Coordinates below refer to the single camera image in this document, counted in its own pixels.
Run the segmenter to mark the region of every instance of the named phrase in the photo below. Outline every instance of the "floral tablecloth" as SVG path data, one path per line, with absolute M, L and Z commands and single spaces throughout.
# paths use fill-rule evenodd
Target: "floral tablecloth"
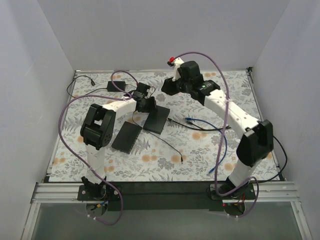
M 179 93 L 168 96 L 161 92 L 164 79 L 172 76 L 172 71 L 164 72 L 133 72 L 138 81 L 156 88 L 156 102 L 159 106 L 170 109 L 169 118 L 185 123 L 185 117 L 194 117 L 206 120 L 217 127 L 221 127 L 223 120 L 214 112 L 205 108 L 189 95 Z M 228 82 L 230 97 L 246 112 L 256 118 L 260 118 L 258 108 L 249 85 L 245 71 L 224 72 Z M 107 86 L 110 73 L 87 74 L 96 85 L 92 86 L 86 77 L 79 77 L 73 89 L 74 96 L 84 95 L 94 89 Z M 223 81 L 218 72 L 203 72 L 205 80 L 217 82 L 221 89 L 225 90 Z M 124 80 L 127 84 L 135 86 L 135 82 L 125 74 L 116 74 L 116 80 Z M 131 85 L 126 90 L 133 90 Z M 121 97 L 118 92 L 107 92 L 102 89 L 95 92 L 97 95 Z M 63 137 L 70 147 L 86 158 L 85 144 L 80 136 L 80 128 L 88 112 L 89 106 L 93 103 L 103 105 L 112 100 L 102 98 L 86 97 L 72 103 L 67 111 L 63 126 Z M 121 126 L 125 121 L 132 122 L 132 113 L 129 113 L 116 120 L 112 141 L 115 139 Z M 133 118 L 141 126 L 144 124 L 148 113 L 135 113 Z M 211 128 L 205 123 L 198 122 L 201 127 Z M 131 153 L 126 154 L 111 148 L 111 143 L 106 147 L 104 170 L 108 181 L 210 181 L 214 174 L 207 176 L 208 171 L 215 165 L 218 144 L 220 141 L 219 132 L 201 132 L 187 129 L 173 122 L 166 122 L 160 137 L 173 145 L 183 155 L 183 164 L 180 155 L 163 141 L 157 139 L 146 131 L 142 130 Z M 240 142 L 235 132 L 226 131 L 227 154 L 218 168 L 218 179 L 225 180 L 232 172 L 237 162 L 236 149 Z M 85 175 L 87 168 L 70 153 L 61 141 L 58 143 L 54 161 L 51 165 L 50 182 L 80 182 Z M 271 154 L 262 161 L 256 168 L 253 175 L 259 180 L 266 180 L 277 173 L 275 161 Z

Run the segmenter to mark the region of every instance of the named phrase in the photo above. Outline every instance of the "robotic arm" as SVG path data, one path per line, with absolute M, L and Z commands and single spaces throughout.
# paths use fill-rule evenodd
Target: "robotic arm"
M 226 95 L 214 81 L 204 81 L 195 61 L 183 62 L 181 58 L 177 58 L 171 59 L 168 64 L 174 67 L 174 74 L 164 81 L 162 92 L 171 96 L 178 93 L 190 94 L 194 100 L 221 118 L 224 117 L 228 101 Z M 149 88 L 150 86 L 139 83 L 133 92 L 133 98 L 128 101 L 116 101 L 103 106 L 91 105 L 80 134 L 86 144 L 88 163 L 102 178 L 105 177 L 105 146 L 111 140 L 115 120 L 130 112 L 150 112 L 157 109 L 155 99 L 148 98 Z M 238 161 L 223 188 L 225 193 L 250 177 L 261 160 L 274 148 L 272 124 L 268 120 L 261 122 L 250 116 L 230 100 L 227 123 L 241 141 L 236 150 Z M 90 170 L 86 177 L 82 177 L 82 181 L 85 185 L 92 184 L 96 187 L 101 183 Z

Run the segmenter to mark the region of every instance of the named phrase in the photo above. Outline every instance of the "gray wall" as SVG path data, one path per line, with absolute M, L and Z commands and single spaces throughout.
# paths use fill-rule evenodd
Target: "gray wall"
M 291 0 L 253 68 L 262 113 L 287 151 L 284 173 L 296 183 L 313 239 L 320 239 L 319 44 L 319 1 Z
M 74 71 L 36 0 L 0 0 L 0 239 L 20 239 Z
M 38 2 L 73 69 L 92 71 L 167 69 L 169 57 L 187 51 L 223 69 L 253 67 L 289 0 Z

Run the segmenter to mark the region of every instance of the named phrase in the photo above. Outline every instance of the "power adapter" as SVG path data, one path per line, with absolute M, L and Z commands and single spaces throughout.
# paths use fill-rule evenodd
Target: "power adapter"
M 123 90 L 123 91 L 126 90 L 126 82 L 125 81 L 113 81 L 113 82 L 121 90 Z M 121 92 L 118 89 L 116 89 L 116 87 L 112 84 L 111 81 L 108 81 L 106 89 L 108 90 L 108 92 Z

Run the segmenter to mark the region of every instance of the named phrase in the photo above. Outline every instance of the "blue cable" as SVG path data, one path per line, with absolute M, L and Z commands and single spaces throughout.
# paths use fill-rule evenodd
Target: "blue cable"
M 197 119 L 197 118 L 191 118 L 191 117 L 186 117 L 185 120 L 187 121 L 199 121 L 199 122 L 203 122 L 203 123 L 206 123 L 208 125 L 210 125 L 211 127 L 217 129 L 217 127 L 213 124 L 211 124 L 210 122 L 208 121 L 205 121 L 205 120 L 202 120 L 202 119 Z M 226 138 L 226 135 L 224 135 L 224 143 L 225 143 L 225 150 L 224 150 L 224 155 L 223 157 L 221 158 L 221 160 L 218 162 L 218 166 L 220 165 L 220 163 L 225 159 L 226 155 L 227 155 L 227 149 L 228 149 L 228 145 L 227 145 L 227 138 Z M 216 166 L 214 166 L 208 173 L 207 175 L 211 174 L 214 170 L 215 170 Z

